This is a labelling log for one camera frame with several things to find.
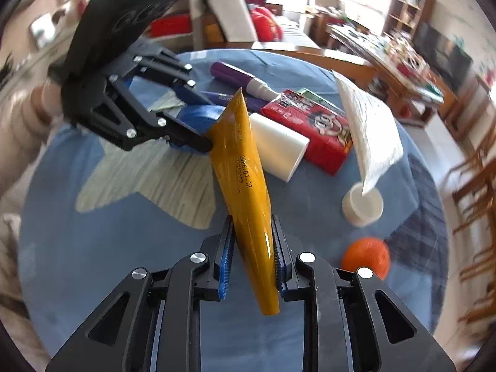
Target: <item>red cushion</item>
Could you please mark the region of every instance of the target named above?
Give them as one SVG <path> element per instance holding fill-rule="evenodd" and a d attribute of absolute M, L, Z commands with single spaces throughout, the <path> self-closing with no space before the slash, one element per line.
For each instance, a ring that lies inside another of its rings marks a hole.
<path fill-rule="evenodd" d="M 158 38 L 166 35 L 191 33 L 191 31 L 191 17 L 189 13 L 172 14 L 152 21 L 149 36 L 151 38 Z"/>
<path fill-rule="evenodd" d="M 272 14 L 270 12 L 269 9 L 265 8 L 265 7 L 255 7 L 253 8 L 253 11 L 254 12 L 257 12 L 257 13 L 260 13 L 262 15 L 264 15 L 265 17 L 269 18 L 271 23 L 272 23 L 272 28 L 275 32 L 275 38 L 274 40 L 276 40 L 277 42 L 280 42 L 282 40 L 282 28 L 279 26 L 279 24 L 277 23 L 276 21 L 276 17 L 274 16 L 274 14 Z"/>
<path fill-rule="evenodd" d="M 275 33 L 272 29 L 272 21 L 258 12 L 251 12 L 251 20 L 255 26 L 256 35 L 260 42 L 273 42 Z"/>

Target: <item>blue tablecloth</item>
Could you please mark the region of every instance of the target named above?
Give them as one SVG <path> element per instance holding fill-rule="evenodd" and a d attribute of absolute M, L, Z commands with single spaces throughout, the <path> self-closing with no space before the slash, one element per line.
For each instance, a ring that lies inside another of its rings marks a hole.
<path fill-rule="evenodd" d="M 200 90 L 234 93 L 209 74 L 211 63 L 222 60 L 277 91 L 305 87 L 341 106 L 332 73 L 297 59 L 227 49 L 180 58 L 193 65 Z M 147 107 L 165 93 L 161 86 L 136 79 L 131 90 Z M 425 186 L 432 179 L 410 137 L 400 126 L 399 132 L 405 155 L 379 180 L 384 212 L 367 228 L 354 228 L 341 213 L 343 196 L 360 178 L 354 150 L 335 177 L 306 161 L 288 184 L 265 176 L 284 231 L 331 264 L 339 266 L 346 248 L 360 237 L 387 239 L 393 263 L 386 283 L 432 329 L 438 318 L 433 309 L 440 309 L 432 305 L 432 292 L 442 303 L 442 267 L 433 271 L 423 260 L 435 253 L 445 262 L 446 250 L 437 237 L 425 244 L 422 231 L 408 222 L 415 216 L 423 231 L 432 232 L 441 230 L 444 220 L 442 210 L 434 221 L 431 209 L 424 211 L 418 183 Z M 412 162 L 419 169 L 414 175 Z M 206 236 L 218 233 L 226 214 L 207 156 L 172 150 L 164 141 L 124 153 L 91 133 L 62 129 L 33 177 L 19 251 L 24 298 L 48 351 L 58 351 L 130 270 L 171 267 L 196 251 Z M 441 226 L 433 228 L 433 222 Z M 403 232 L 395 240 L 397 231 Z M 412 241 L 419 242 L 418 253 L 410 253 Z M 433 275 L 441 290 L 434 288 Z M 279 315 L 262 316 L 236 251 L 227 299 L 202 303 L 201 336 L 204 371 L 301 370 L 303 303 L 281 303 Z"/>

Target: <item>white cup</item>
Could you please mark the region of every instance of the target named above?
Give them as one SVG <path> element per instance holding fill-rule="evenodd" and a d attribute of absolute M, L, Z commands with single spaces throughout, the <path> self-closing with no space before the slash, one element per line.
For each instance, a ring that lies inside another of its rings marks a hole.
<path fill-rule="evenodd" d="M 258 113 L 250 115 L 250 123 L 264 171 L 289 182 L 310 140 Z"/>
<path fill-rule="evenodd" d="M 363 182 L 355 183 L 343 197 L 342 209 L 346 219 L 358 228 L 377 221 L 384 210 L 384 201 L 379 190 L 373 188 L 365 196 L 361 195 Z"/>

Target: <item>red box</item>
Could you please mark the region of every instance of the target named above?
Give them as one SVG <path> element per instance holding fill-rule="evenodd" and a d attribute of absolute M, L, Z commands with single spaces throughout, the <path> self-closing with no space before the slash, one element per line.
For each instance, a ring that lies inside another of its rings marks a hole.
<path fill-rule="evenodd" d="M 344 117 L 291 90 L 269 102 L 262 113 L 308 137 L 304 158 L 330 175 L 338 172 L 353 145 Z"/>
<path fill-rule="evenodd" d="M 171 14 L 158 18 L 150 24 L 151 38 L 160 36 L 191 33 L 191 18 L 189 13 Z"/>

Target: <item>red snack package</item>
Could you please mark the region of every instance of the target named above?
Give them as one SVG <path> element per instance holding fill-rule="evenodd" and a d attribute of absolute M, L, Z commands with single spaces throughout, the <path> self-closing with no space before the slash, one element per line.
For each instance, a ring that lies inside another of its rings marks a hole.
<path fill-rule="evenodd" d="M 339 114 L 291 90 L 262 108 L 264 116 L 310 139 L 305 159 L 334 176 L 352 141 L 348 121 Z"/>

